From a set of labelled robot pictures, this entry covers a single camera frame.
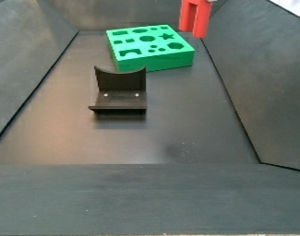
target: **green foam tray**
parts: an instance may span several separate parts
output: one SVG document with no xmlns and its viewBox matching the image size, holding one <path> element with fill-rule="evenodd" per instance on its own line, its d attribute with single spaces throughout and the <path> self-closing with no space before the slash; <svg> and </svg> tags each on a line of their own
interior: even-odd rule
<svg viewBox="0 0 300 236">
<path fill-rule="evenodd" d="M 120 72 L 148 71 L 189 66 L 195 48 L 168 25 L 112 29 L 106 31 Z"/>
</svg>

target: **bin floor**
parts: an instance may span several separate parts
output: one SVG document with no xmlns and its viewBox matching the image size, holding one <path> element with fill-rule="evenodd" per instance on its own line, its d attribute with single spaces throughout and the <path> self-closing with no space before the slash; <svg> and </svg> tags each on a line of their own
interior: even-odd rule
<svg viewBox="0 0 300 236">
<path fill-rule="evenodd" d="M 0 137 L 0 164 L 255 163 L 200 40 L 195 64 L 148 73 L 148 112 L 96 115 L 93 66 L 114 71 L 102 32 L 81 32 Z"/>
</svg>

